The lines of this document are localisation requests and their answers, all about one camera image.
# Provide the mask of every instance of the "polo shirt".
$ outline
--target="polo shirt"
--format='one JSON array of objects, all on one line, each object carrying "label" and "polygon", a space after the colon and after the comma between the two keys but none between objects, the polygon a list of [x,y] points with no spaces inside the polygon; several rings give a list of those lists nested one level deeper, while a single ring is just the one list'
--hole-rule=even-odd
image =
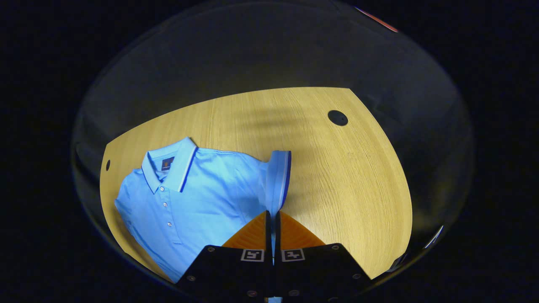
[{"label": "polo shirt", "polygon": [[176,283],[204,246],[223,245],[266,210],[275,217],[286,199],[291,157],[275,150],[261,162],[198,148],[186,137],[146,152],[114,204],[131,235]]}]

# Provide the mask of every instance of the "dark background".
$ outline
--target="dark background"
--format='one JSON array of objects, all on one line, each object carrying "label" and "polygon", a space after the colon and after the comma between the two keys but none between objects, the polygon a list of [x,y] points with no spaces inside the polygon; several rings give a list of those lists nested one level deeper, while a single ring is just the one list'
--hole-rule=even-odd
[{"label": "dark background", "polygon": [[[346,2],[436,58],[461,90],[477,140],[477,174],[459,220],[426,257],[360,300],[534,301],[537,2]],[[2,4],[2,301],[179,301],[90,225],[73,188],[69,143],[100,70],[140,34],[195,3]]]}]

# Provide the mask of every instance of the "wooden table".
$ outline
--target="wooden table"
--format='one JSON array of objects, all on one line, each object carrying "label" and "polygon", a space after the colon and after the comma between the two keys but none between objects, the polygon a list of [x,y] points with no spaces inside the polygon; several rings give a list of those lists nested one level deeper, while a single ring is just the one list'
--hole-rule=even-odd
[{"label": "wooden table", "polygon": [[[332,123],[331,110],[344,113],[348,124]],[[347,88],[269,89],[180,108],[107,145],[100,175],[107,224],[122,249],[159,276],[168,280],[128,232],[114,199],[146,151],[186,136],[199,147],[265,162],[273,150],[291,150],[282,211],[326,244],[342,243],[371,279],[406,250],[412,228],[406,178],[388,138],[356,95]]]}]

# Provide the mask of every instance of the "shirt collar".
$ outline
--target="shirt collar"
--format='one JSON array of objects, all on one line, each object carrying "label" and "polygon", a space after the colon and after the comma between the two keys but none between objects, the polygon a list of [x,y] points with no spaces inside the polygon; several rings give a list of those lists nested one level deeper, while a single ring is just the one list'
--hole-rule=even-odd
[{"label": "shirt collar", "polygon": [[[197,146],[189,139],[185,137],[182,141],[176,142],[172,145],[165,146],[160,149],[149,150],[142,160],[142,172],[144,178],[150,187],[151,191],[155,194],[159,187],[166,187],[175,191],[182,191],[187,178],[189,167],[191,166],[192,159],[197,150]],[[155,174],[154,164],[152,159],[171,155],[174,157],[170,170],[163,180],[159,181]]]}]

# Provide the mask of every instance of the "table surface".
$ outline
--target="table surface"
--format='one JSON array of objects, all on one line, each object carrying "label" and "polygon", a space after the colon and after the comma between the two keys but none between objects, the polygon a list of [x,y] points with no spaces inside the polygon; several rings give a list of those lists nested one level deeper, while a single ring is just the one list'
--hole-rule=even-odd
[{"label": "table surface", "polygon": [[[348,124],[332,123],[331,110],[344,113]],[[107,145],[100,175],[107,224],[122,249],[159,276],[169,280],[131,236],[114,200],[146,151],[186,136],[199,147],[265,162],[273,150],[291,150],[282,211],[324,243],[342,243],[371,279],[406,250],[412,229],[406,178],[386,134],[357,96],[347,88],[268,89],[180,108]]]}]

